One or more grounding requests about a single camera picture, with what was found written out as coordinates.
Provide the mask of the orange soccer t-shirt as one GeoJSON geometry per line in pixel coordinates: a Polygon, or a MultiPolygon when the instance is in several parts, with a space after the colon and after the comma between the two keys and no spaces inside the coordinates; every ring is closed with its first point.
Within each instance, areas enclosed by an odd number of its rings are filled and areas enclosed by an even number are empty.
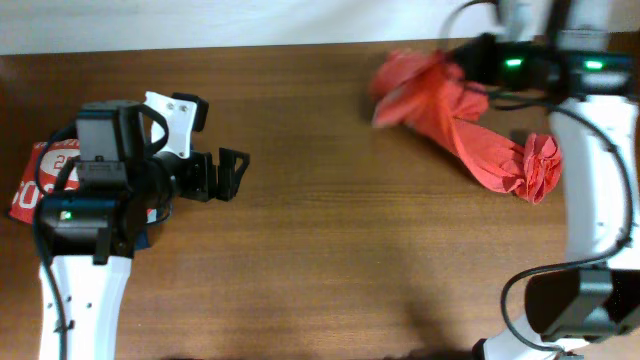
{"type": "Polygon", "coordinates": [[[563,153],[552,135],[531,133],[523,145],[478,124],[489,109],[479,83],[460,83],[445,54],[396,50],[370,83],[372,125],[406,126],[456,156],[484,188],[540,203],[558,185],[563,153]]]}

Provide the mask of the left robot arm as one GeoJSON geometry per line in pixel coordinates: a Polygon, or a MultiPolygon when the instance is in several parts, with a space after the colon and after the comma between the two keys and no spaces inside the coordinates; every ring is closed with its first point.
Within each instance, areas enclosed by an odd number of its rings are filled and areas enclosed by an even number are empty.
{"type": "Polygon", "coordinates": [[[33,214],[40,257],[41,359],[112,359],[120,305],[148,211],[176,197],[232,200],[247,153],[193,150],[209,105],[184,93],[87,103],[54,140],[77,139],[33,214]]]}

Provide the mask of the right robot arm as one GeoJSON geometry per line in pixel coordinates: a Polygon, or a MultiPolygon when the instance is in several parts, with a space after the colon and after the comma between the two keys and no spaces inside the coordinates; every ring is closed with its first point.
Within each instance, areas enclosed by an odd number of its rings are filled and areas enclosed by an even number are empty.
{"type": "Polygon", "coordinates": [[[473,347],[475,359],[575,359],[639,325],[639,100],[630,55],[608,50],[608,1],[556,1],[535,44],[530,5],[499,1],[499,34],[458,47],[467,82],[493,99],[539,106],[564,155],[566,259],[522,271],[524,314],[473,347]]]}

